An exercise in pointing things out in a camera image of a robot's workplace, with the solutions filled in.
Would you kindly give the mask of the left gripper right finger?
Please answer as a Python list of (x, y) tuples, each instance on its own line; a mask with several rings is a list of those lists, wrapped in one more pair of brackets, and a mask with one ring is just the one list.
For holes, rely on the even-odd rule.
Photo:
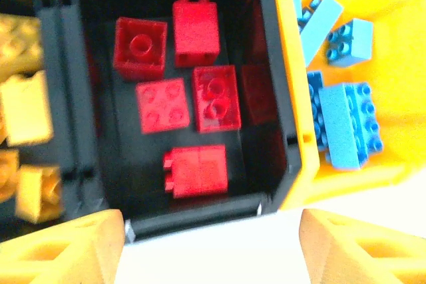
[(426, 239), (304, 209), (299, 239), (311, 284), (426, 284)]

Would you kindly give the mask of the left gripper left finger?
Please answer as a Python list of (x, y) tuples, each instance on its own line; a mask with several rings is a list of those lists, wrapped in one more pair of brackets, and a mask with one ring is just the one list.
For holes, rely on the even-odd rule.
[(103, 210), (0, 243), (0, 284), (114, 284), (120, 210)]

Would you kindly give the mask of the yellow lego brick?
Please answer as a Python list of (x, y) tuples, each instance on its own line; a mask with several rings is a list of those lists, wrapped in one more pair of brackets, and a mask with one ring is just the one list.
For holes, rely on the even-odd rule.
[(0, 82), (13, 74), (42, 69), (40, 20), (0, 13)]
[(54, 136), (44, 70), (31, 77), (10, 76), (0, 84), (8, 146), (47, 143)]
[(38, 224), (63, 213), (61, 172), (58, 166), (23, 164), (18, 171), (15, 215)]

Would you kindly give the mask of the long blue lego brick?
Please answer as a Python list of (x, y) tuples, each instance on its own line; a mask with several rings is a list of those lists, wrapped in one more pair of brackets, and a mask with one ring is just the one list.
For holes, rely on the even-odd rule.
[(321, 71), (309, 71), (307, 72), (307, 78), (316, 142), (318, 151), (323, 152), (326, 151), (328, 147), (327, 134), (325, 131), (323, 112), (319, 96), (319, 90), (323, 88), (323, 75)]
[(321, 0), (311, 0), (307, 7), (302, 7), (302, 0), (293, 0), (293, 2), (296, 10), (299, 33), (301, 33), (314, 11), (321, 3)]
[(313, 61), (342, 12), (343, 6), (336, 0), (321, 0), (321, 3), (300, 33), (305, 67), (308, 67)]
[(338, 170), (358, 170), (383, 151), (372, 89), (366, 82), (319, 89), (327, 135), (328, 160)]

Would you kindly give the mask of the red lego brick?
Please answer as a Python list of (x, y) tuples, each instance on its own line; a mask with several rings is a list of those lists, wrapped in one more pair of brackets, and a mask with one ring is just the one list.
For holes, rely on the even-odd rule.
[(113, 67), (126, 81), (161, 80), (166, 64), (168, 25), (120, 17), (115, 25)]
[(241, 129), (235, 66), (196, 67), (192, 73), (192, 91), (200, 133)]
[(177, 0), (172, 6), (175, 66), (213, 65), (220, 53), (217, 4)]
[(173, 148), (163, 157), (164, 189), (174, 199), (228, 191), (224, 145)]
[(141, 82), (135, 87), (143, 134), (186, 128), (190, 115), (183, 78)]

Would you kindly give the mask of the square blue lego brick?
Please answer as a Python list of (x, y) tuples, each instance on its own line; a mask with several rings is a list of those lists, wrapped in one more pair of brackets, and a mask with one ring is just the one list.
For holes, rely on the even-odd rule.
[(345, 68), (369, 61), (373, 50), (373, 23), (354, 18), (331, 31), (326, 42), (328, 65)]

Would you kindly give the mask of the black plastic bin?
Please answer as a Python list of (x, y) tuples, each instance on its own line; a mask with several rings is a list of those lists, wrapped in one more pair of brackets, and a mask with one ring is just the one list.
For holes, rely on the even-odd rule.
[[(209, 0), (218, 10), (214, 64), (235, 68), (242, 117), (241, 128), (214, 133), (197, 131), (193, 71), (174, 62), (175, 1), (61, 0), (78, 163), (83, 174), (101, 179), (108, 205), (122, 211), (137, 239), (275, 212), (302, 167), (275, 0)], [(164, 77), (184, 83), (186, 128), (142, 132), (136, 83), (112, 62), (123, 17), (166, 23)], [(218, 144), (226, 149), (226, 192), (174, 199), (165, 190), (164, 155)]]
[(53, 221), (77, 218), (83, 214), (83, 176), (76, 137), (77, 97), (72, 91), (85, 80), (87, 71), (79, 0), (0, 0), (0, 13), (35, 16), (41, 21), (54, 136), (49, 142), (22, 146), (19, 151), (24, 164), (60, 167), (65, 211)]

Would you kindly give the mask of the yellow plastic bin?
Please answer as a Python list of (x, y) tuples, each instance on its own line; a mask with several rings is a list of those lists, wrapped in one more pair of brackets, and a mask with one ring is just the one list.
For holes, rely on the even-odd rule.
[(336, 1), (343, 7), (340, 23), (354, 18), (373, 23), (372, 58), (338, 69), (327, 65), (319, 53), (311, 68), (323, 73), (327, 85), (370, 85), (384, 150), (362, 169), (349, 172), (334, 169), (318, 152), (295, 8), (292, 0), (275, 0), (302, 162), (295, 180), (287, 185), (283, 209), (398, 184), (426, 167), (426, 0)]

